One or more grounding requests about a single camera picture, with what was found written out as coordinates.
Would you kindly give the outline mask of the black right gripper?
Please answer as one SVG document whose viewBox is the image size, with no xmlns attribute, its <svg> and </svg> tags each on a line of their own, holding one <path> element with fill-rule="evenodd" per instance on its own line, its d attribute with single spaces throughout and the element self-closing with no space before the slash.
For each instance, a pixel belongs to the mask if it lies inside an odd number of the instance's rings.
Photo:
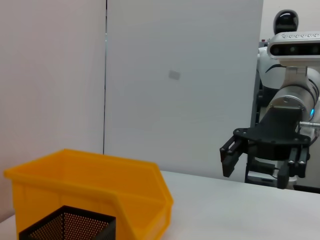
<svg viewBox="0 0 320 240">
<path fill-rule="evenodd" d="M 229 178 L 243 153 L 264 160 L 285 160 L 277 172 L 277 188 L 285 189 L 289 179 L 306 177 L 310 159 L 310 137 L 298 132 L 303 111 L 270 108 L 254 127 L 237 128 L 220 149 L 223 176 Z"/>
</svg>

